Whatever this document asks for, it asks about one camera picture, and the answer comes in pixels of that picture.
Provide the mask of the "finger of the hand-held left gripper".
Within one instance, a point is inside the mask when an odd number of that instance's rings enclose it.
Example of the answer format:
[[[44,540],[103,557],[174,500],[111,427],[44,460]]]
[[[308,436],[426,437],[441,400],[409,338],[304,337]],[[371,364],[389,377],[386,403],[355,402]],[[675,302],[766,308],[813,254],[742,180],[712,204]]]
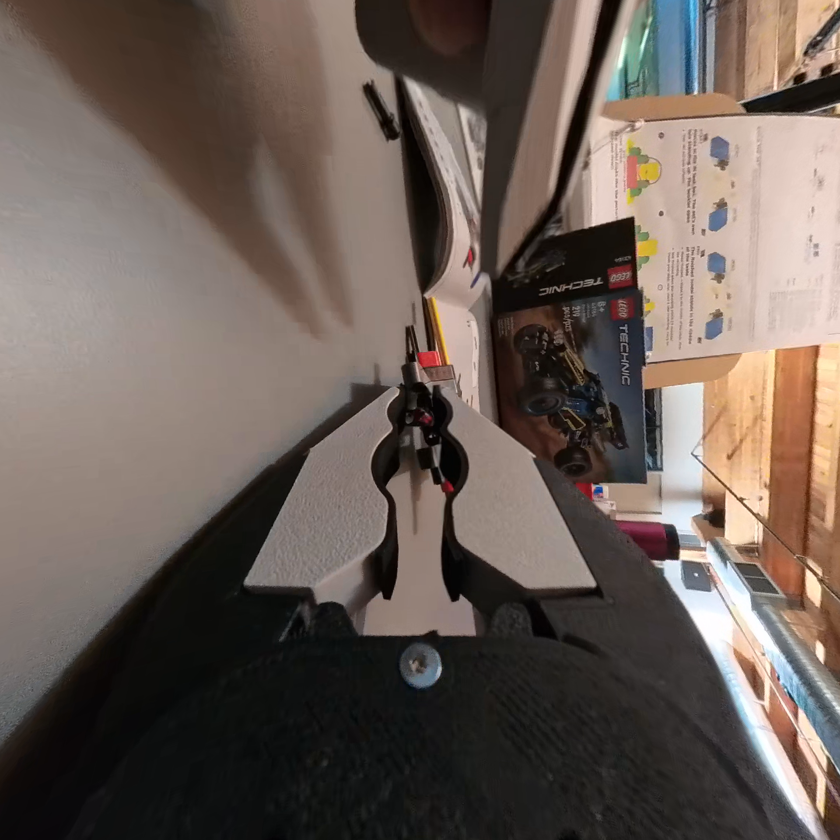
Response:
[[[621,1],[504,1],[490,11],[482,269],[535,245],[581,168],[623,44]]]

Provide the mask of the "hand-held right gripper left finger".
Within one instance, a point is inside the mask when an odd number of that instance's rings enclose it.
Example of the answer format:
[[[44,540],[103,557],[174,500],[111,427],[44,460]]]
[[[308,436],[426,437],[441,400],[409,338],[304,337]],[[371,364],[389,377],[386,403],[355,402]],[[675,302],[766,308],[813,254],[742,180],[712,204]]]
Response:
[[[245,577],[248,593],[336,603],[354,625],[376,596],[393,593],[399,549],[388,486],[400,468],[402,404],[392,387],[309,449]]]

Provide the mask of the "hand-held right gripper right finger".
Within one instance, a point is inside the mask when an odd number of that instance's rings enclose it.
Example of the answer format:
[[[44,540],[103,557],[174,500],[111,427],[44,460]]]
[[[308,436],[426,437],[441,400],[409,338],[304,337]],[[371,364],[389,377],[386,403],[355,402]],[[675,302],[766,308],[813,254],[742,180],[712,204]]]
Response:
[[[507,603],[597,593],[597,583],[530,451],[468,406],[435,390],[442,415],[441,564],[453,602],[489,620]]]

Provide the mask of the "black lego pin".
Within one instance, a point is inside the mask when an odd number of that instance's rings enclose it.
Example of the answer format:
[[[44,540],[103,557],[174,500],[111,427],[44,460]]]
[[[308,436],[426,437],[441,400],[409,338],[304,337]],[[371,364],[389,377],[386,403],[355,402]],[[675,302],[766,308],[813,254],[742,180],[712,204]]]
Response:
[[[395,142],[402,138],[401,127],[392,110],[387,106],[379,89],[373,82],[368,80],[362,85],[362,92],[374,118],[388,142]]]

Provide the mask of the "small lego assembly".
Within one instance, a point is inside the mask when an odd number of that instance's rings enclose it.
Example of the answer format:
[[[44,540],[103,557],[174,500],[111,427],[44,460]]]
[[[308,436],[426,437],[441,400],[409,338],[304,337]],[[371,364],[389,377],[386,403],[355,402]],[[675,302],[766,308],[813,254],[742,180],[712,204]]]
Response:
[[[444,373],[448,368],[423,365],[424,354],[412,324],[405,328],[405,347],[404,403],[398,426],[411,439],[420,470],[428,473],[447,497],[453,497],[463,464],[456,443],[448,434],[452,407],[443,394]]]

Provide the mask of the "toy car set box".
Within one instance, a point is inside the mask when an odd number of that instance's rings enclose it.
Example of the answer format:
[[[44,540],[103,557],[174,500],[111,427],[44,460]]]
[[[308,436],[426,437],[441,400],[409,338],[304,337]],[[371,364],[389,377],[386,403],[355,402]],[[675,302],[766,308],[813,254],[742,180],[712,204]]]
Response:
[[[546,237],[492,283],[501,428],[574,482],[647,483],[634,219]]]

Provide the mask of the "person's left hand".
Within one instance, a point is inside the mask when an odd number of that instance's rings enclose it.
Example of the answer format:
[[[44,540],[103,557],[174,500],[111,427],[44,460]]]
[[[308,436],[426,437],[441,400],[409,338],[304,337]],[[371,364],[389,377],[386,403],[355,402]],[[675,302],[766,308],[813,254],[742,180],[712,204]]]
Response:
[[[418,37],[442,56],[458,56],[487,41],[491,1],[407,1]]]

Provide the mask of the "open instruction booklet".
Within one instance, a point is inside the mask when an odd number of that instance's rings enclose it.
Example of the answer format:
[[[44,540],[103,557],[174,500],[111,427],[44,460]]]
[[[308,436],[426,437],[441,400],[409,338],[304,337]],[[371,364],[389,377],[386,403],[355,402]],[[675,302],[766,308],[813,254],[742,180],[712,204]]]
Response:
[[[455,371],[462,399],[498,423],[490,284],[480,272],[480,151],[470,112],[412,80],[397,82],[423,346]]]

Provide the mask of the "dark red tumbler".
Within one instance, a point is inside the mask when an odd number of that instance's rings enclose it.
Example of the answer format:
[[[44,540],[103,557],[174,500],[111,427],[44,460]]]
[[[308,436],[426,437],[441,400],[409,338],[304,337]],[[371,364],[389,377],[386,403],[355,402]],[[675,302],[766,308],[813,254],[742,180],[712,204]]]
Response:
[[[663,563],[680,560],[679,533],[672,524],[616,520],[616,525],[651,561]]]

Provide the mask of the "instruction poster on cardboard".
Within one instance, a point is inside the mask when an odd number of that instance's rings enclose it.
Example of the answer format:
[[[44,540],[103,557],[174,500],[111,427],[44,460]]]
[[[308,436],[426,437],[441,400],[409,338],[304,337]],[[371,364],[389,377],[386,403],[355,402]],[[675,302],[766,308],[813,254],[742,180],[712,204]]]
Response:
[[[837,116],[721,93],[609,101],[584,176],[588,224],[633,220],[646,387],[838,342]]]

